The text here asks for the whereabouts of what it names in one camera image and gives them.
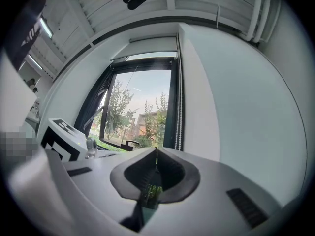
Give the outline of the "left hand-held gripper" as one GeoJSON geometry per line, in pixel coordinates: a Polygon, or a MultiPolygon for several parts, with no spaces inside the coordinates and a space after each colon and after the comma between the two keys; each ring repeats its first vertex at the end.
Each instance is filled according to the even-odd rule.
{"type": "Polygon", "coordinates": [[[61,118],[48,119],[40,144],[45,150],[57,152],[62,162],[99,158],[96,140],[87,138],[61,118]]]}

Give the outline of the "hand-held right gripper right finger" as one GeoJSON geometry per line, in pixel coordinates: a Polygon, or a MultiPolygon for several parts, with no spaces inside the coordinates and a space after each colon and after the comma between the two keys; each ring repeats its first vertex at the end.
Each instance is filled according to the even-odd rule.
{"type": "Polygon", "coordinates": [[[262,187],[232,167],[160,148],[163,191],[146,236],[245,236],[280,210],[262,187]]]}

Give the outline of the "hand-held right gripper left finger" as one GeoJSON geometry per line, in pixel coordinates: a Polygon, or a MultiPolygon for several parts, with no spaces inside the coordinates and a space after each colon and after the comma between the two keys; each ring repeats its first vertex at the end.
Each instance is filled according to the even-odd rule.
{"type": "Polygon", "coordinates": [[[79,190],[96,208],[135,232],[144,227],[142,197],[156,168],[157,149],[65,162],[79,190]]]}

